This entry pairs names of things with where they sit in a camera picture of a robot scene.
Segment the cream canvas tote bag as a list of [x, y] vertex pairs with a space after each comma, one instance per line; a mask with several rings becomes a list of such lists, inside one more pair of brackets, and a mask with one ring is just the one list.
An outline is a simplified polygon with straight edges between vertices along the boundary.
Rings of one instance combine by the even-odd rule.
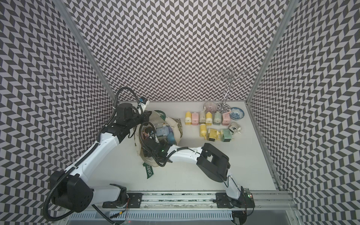
[[135, 131], [135, 146], [137, 154], [143, 160], [147, 178], [154, 175], [153, 167], [165, 164], [168, 147], [177, 145], [183, 135], [180, 119], [166, 116], [163, 111], [149, 111], [149, 122], [138, 125]]

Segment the blue round pencil sharpener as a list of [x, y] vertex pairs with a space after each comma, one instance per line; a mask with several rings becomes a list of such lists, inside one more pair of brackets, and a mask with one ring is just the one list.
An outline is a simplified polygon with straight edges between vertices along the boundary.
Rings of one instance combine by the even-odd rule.
[[167, 136], [166, 139], [169, 144], [173, 144], [173, 145], [177, 144], [174, 134], [172, 132]]

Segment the yellow block pencil sharpener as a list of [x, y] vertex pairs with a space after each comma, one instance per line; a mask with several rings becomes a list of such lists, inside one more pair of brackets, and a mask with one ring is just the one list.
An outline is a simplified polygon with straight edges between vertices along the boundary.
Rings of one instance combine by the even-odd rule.
[[185, 114], [185, 124], [186, 125], [192, 124], [192, 113], [190, 111], [187, 111]]

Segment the pink rounded pencil sharpener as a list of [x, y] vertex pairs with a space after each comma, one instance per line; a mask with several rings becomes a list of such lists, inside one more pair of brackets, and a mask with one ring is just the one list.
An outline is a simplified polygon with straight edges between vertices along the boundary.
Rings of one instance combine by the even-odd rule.
[[191, 114], [191, 125], [197, 126], [199, 125], [199, 113], [193, 112]]

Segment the white cartoon pencil sharpener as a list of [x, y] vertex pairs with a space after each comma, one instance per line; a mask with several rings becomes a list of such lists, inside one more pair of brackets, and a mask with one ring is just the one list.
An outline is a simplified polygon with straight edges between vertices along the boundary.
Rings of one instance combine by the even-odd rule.
[[199, 113], [199, 123], [200, 124], [206, 123], [206, 112], [204, 110]]

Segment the small yellow black sharpener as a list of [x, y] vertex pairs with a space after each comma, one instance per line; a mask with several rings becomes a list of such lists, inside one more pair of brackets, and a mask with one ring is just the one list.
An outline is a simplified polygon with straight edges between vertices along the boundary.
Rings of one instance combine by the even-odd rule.
[[212, 142], [215, 142], [216, 140], [219, 140], [219, 135], [220, 135], [220, 132], [216, 129], [213, 129], [213, 128], [209, 128], [207, 130], [207, 136], [206, 136], [206, 139], [208, 141], [212, 141]]

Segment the yellow round pencil sharpener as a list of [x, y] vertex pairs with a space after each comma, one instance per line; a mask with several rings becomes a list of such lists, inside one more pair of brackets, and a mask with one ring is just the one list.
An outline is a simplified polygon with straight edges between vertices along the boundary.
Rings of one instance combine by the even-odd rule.
[[211, 126], [213, 123], [213, 116], [211, 112], [207, 112], [205, 115], [205, 124], [206, 126]]

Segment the mint green pencil sharpener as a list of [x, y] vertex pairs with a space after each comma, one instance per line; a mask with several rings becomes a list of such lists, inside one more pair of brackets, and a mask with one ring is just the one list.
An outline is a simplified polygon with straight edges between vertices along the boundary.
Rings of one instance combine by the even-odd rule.
[[221, 125], [221, 123], [222, 123], [222, 113], [215, 112], [214, 117], [213, 117], [213, 124]]

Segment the green block pencil sharpener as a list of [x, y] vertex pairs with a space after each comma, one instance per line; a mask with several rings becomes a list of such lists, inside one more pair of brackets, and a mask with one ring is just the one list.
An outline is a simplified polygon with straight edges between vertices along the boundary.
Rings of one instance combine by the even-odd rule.
[[220, 140], [222, 142], [231, 142], [232, 133], [231, 133], [230, 129], [221, 129], [220, 130]]

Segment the pink block pencil sharpener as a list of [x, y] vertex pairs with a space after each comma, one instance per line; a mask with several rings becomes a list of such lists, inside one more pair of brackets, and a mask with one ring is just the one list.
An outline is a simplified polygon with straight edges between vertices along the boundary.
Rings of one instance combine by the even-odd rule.
[[231, 122], [231, 117], [230, 117], [230, 113], [225, 112], [222, 114], [222, 125], [223, 126], [228, 126]]

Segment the white grey pencil sharpener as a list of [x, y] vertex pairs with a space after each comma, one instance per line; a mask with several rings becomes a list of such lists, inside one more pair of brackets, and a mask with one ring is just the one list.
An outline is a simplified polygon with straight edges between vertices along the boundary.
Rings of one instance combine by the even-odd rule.
[[231, 134], [234, 135], [236, 133], [240, 134], [241, 133], [241, 130], [242, 130], [242, 127], [236, 123], [236, 122], [233, 122], [231, 123], [231, 125], [228, 127], [228, 129], [230, 130]]

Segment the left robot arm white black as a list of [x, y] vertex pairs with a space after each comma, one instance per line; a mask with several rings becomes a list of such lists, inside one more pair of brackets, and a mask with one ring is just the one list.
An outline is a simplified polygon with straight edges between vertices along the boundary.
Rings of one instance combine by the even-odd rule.
[[51, 175], [45, 211], [49, 203], [71, 212], [82, 212], [92, 204], [122, 201], [124, 187], [115, 184], [92, 187], [89, 179], [102, 160], [121, 144], [133, 128], [149, 120], [151, 113], [145, 111], [148, 104], [149, 101], [140, 102], [134, 107], [130, 103], [121, 103], [116, 107], [110, 124], [101, 129], [95, 143], [72, 165]]

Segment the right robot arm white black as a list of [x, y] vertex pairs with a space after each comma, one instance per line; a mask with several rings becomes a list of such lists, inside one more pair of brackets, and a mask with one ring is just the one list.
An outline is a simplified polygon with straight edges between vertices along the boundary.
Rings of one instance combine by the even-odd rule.
[[238, 186], [232, 177], [229, 157], [212, 144], [205, 143], [202, 147], [190, 148], [174, 144], [162, 145], [152, 138], [140, 138], [140, 143], [144, 156], [154, 159], [159, 167], [177, 162], [194, 164], [209, 179], [224, 184], [225, 193], [216, 193], [214, 200], [218, 208], [255, 208], [252, 193]]

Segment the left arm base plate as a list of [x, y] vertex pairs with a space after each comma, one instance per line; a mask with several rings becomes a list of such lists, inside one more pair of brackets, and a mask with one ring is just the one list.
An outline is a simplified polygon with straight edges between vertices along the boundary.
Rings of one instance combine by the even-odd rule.
[[102, 208], [105, 209], [138, 209], [141, 206], [142, 193], [126, 193], [121, 194], [116, 201], [104, 202]]

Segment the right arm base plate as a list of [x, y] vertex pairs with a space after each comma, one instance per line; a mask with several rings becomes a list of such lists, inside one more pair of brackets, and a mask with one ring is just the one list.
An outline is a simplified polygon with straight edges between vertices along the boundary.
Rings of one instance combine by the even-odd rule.
[[226, 193], [216, 193], [213, 202], [217, 208], [255, 208], [255, 201], [249, 195], [241, 195], [238, 199], [233, 199], [228, 197]]

